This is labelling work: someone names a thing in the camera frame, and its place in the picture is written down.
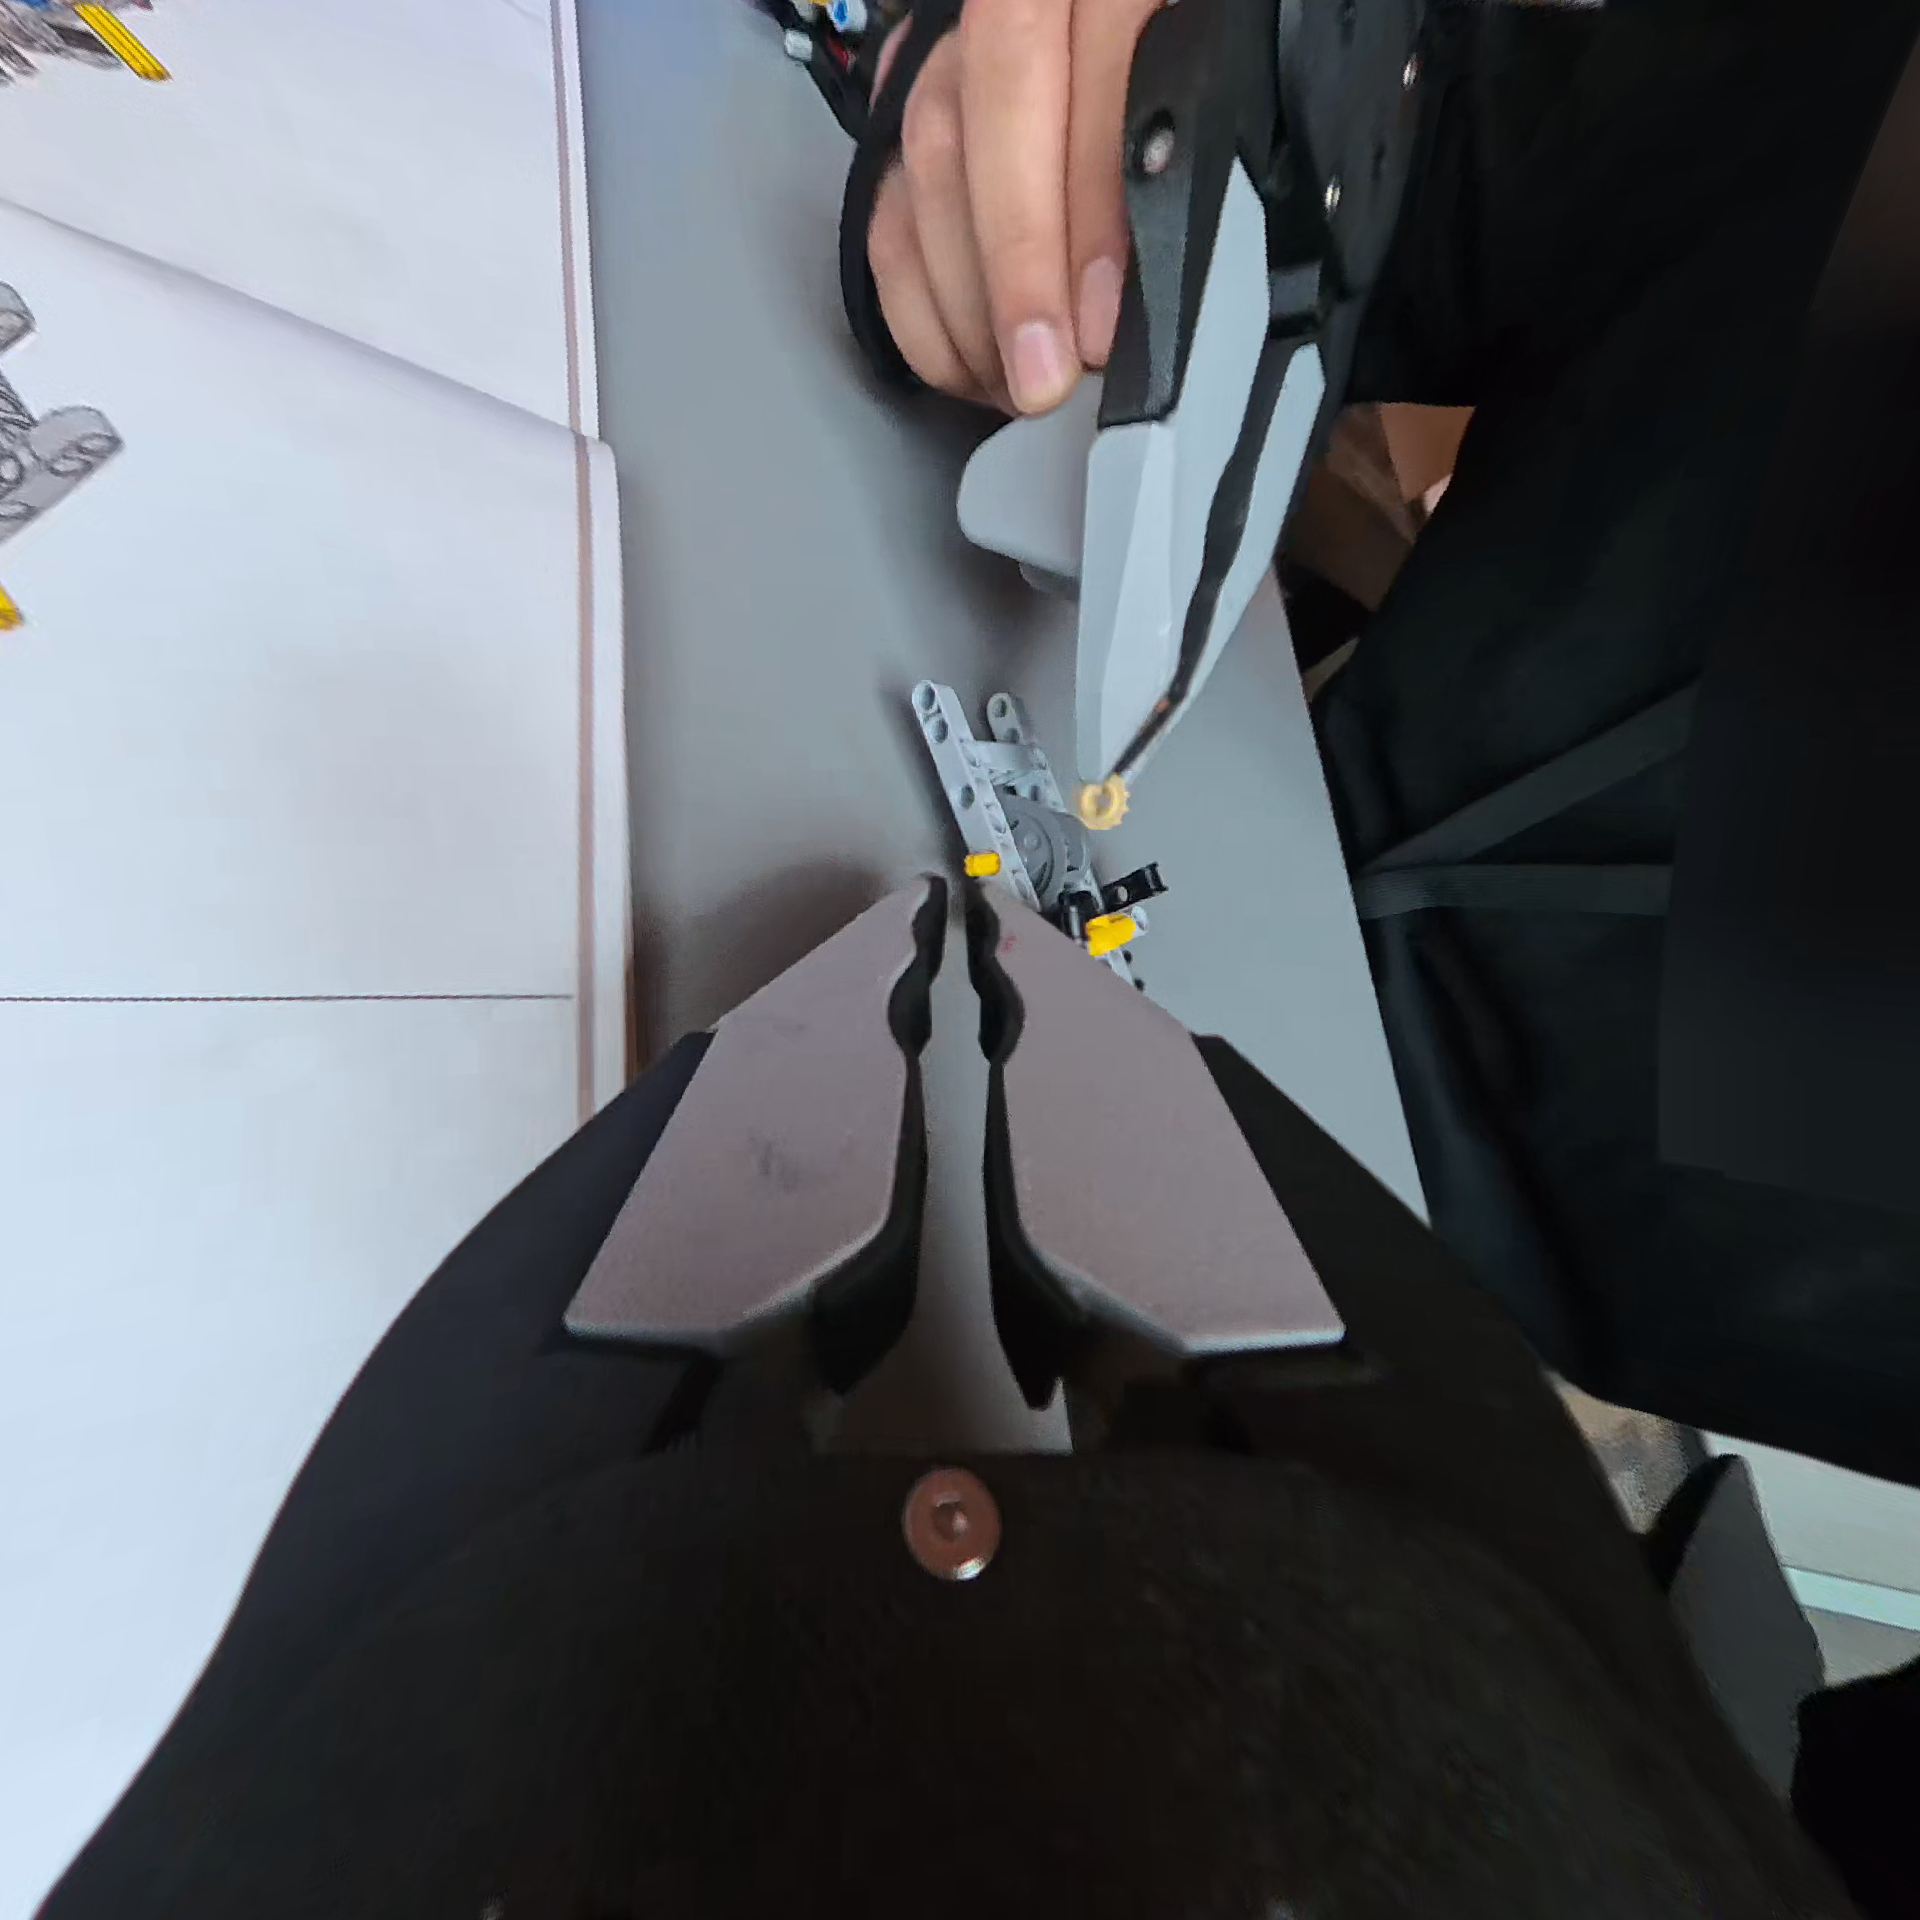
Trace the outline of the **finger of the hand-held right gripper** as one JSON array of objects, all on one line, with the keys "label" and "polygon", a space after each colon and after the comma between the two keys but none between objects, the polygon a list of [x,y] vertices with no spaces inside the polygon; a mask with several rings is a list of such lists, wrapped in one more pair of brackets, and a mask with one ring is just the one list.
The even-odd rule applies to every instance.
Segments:
[{"label": "finger of the hand-held right gripper", "polygon": [[1102,424],[1088,453],[1074,660],[1087,784],[1138,781],[1263,579],[1249,538],[1281,530],[1268,326],[1265,202],[1231,159],[1183,392],[1161,421]]},{"label": "finger of the hand-held right gripper", "polygon": [[1136,784],[1209,683],[1274,564],[1327,408],[1310,342],[1263,350],[1235,432],[1188,406],[1143,435],[1136,511],[1119,587],[1119,775]]}]

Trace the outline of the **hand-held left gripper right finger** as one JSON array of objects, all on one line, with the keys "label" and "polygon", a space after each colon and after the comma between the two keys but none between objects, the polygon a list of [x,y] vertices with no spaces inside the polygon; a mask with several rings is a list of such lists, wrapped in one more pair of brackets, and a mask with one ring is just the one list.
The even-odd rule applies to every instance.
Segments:
[{"label": "hand-held left gripper right finger", "polygon": [[967,882],[992,1317],[1031,1407],[1329,1354],[1346,1326],[1195,1036],[1010,886]]}]

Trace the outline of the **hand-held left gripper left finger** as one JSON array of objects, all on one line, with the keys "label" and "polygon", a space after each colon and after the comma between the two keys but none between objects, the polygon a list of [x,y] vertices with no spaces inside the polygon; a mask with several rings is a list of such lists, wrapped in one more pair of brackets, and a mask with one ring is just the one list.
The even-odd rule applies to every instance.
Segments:
[{"label": "hand-held left gripper left finger", "polygon": [[564,1311],[576,1338],[854,1395],[919,1294],[922,1054],[947,879],[919,875],[722,1015]]}]

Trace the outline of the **grey lego gear frame assembly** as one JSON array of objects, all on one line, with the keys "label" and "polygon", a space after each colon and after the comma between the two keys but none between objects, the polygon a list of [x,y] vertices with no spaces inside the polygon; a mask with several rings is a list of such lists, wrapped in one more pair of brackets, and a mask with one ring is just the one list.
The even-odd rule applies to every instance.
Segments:
[{"label": "grey lego gear frame assembly", "polygon": [[1136,948],[1150,931],[1147,904],[1168,890],[1161,867],[1098,867],[1092,831],[1070,812],[1033,722],[1008,691],[984,703],[984,731],[954,688],[924,678],[911,708],[952,819],[971,851],[996,851],[1002,875],[1030,907],[1076,942],[1123,982],[1142,989]]}]

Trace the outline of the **pile of lego pieces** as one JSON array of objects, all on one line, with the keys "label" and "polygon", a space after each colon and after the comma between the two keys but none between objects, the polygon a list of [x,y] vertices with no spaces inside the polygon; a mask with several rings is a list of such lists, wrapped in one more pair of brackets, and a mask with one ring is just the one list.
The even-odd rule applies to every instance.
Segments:
[{"label": "pile of lego pieces", "polygon": [[792,61],[836,111],[865,111],[875,85],[881,50],[905,20],[908,3],[752,3],[769,15]]}]

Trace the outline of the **white lego instruction booklet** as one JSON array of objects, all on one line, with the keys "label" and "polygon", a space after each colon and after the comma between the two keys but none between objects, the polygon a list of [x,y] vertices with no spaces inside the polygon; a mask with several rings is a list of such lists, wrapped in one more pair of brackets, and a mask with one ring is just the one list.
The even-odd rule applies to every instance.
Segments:
[{"label": "white lego instruction booklet", "polygon": [[574,5],[4,5],[2,1899],[626,1066]]}]

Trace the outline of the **person's right hand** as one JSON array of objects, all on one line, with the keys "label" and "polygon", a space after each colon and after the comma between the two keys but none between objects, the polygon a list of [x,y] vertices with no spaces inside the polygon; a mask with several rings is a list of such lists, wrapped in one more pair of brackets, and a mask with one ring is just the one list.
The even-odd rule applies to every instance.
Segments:
[{"label": "person's right hand", "polygon": [[1155,3],[914,5],[881,53],[899,122],[863,243],[924,386],[1057,408],[1114,348],[1129,260],[1121,148]]}]

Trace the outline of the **person's black clothing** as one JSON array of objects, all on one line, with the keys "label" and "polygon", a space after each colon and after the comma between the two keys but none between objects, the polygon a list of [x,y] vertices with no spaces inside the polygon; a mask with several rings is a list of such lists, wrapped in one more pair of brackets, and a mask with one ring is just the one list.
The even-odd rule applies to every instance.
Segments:
[{"label": "person's black clothing", "polygon": [[1316,719],[1433,1228],[1596,1396],[1915,1486],[1915,5],[1439,5]]}]

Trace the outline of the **grey chair part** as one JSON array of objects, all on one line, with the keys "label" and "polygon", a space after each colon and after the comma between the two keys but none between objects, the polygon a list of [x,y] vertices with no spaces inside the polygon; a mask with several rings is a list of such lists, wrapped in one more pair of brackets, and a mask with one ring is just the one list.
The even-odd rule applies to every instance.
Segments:
[{"label": "grey chair part", "polygon": [[1827,1666],[1745,1459],[1696,1463],[1644,1533],[1644,1551],[1722,1718],[1767,1787],[1790,1799],[1799,1717],[1827,1687]]}]

